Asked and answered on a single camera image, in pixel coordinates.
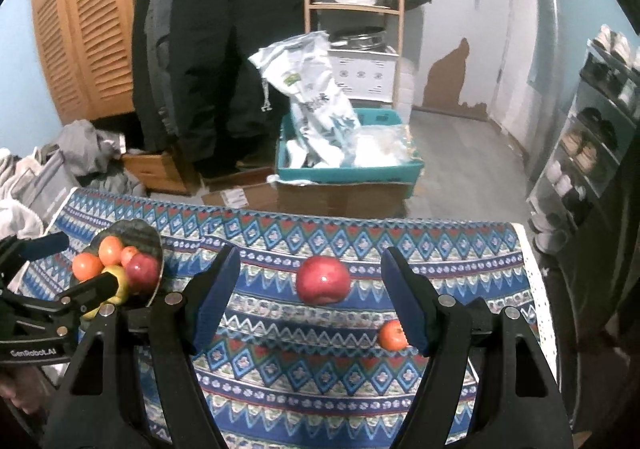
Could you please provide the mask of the person's left hand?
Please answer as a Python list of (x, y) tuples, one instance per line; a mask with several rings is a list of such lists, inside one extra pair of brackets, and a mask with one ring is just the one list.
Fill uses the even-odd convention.
[(1, 397), (26, 414), (48, 413), (55, 388), (37, 367), (2, 368)]

